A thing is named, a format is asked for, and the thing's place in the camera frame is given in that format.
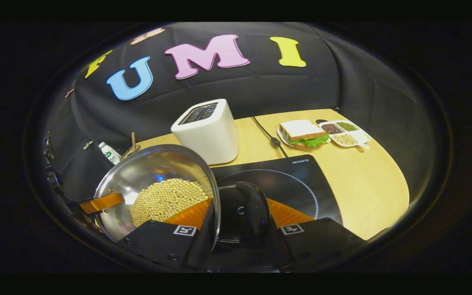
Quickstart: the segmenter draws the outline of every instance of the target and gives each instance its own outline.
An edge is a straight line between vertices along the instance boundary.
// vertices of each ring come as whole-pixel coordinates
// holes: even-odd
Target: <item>wooden table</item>
[[[347,120],[330,109],[306,110],[256,116],[270,135],[277,136],[279,123],[291,120]],[[281,159],[280,149],[270,144],[268,136],[251,118],[236,120],[238,156],[229,166]],[[172,133],[138,143],[142,149],[157,144],[180,144]],[[290,156],[310,154],[324,173],[341,212],[343,226],[362,239],[370,239],[381,230],[391,227],[406,212],[409,190],[397,163],[373,138],[367,145],[343,148],[330,142],[316,150],[301,151],[281,143]]]

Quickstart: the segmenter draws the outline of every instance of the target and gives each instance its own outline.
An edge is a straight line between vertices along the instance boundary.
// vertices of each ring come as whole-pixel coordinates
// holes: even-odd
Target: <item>letter m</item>
[[[205,50],[191,44],[181,44],[167,49],[165,54],[172,54],[178,73],[176,79],[185,79],[196,75],[199,70],[191,66],[191,62],[209,71],[214,64],[216,54],[220,57],[218,67],[232,68],[247,65],[250,61],[244,58],[236,45],[237,35],[220,35],[210,39]]]

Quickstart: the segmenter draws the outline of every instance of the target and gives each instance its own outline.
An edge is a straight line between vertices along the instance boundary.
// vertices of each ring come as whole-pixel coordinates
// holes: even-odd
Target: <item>letter u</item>
[[[140,58],[137,61],[133,62],[130,65],[131,69],[135,69],[139,76],[139,84],[133,88],[127,86],[125,79],[123,78],[123,73],[125,70],[121,70],[114,75],[111,75],[107,79],[107,84],[110,85],[114,95],[120,100],[130,100],[136,98],[146,92],[147,89],[152,84],[152,73],[148,68],[147,61],[150,59],[150,56]]]

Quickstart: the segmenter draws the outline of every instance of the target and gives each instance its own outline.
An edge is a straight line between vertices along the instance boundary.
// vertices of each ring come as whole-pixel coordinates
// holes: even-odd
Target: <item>power cord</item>
[[[283,155],[288,158],[289,156],[287,156],[287,154],[285,153],[285,151],[283,150],[283,148],[281,147],[281,142],[279,142],[279,140],[273,136],[271,136],[267,130],[265,130],[265,128],[258,122],[258,120],[256,120],[256,118],[254,116],[251,116],[251,118],[256,122],[256,124],[258,125],[258,127],[260,127],[261,130],[263,130],[269,137],[270,137],[270,142],[272,142],[272,144],[274,144],[275,146],[277,146],[279,149],[281,149],[281,152],[283,153]]]

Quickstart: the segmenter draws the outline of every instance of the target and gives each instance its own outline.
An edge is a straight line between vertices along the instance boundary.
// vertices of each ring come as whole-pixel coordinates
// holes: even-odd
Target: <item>sandwich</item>
[[[329,140],[329,133],[309,120],[294,120],[279,124],[285,140],[295,148],[317,148]]]

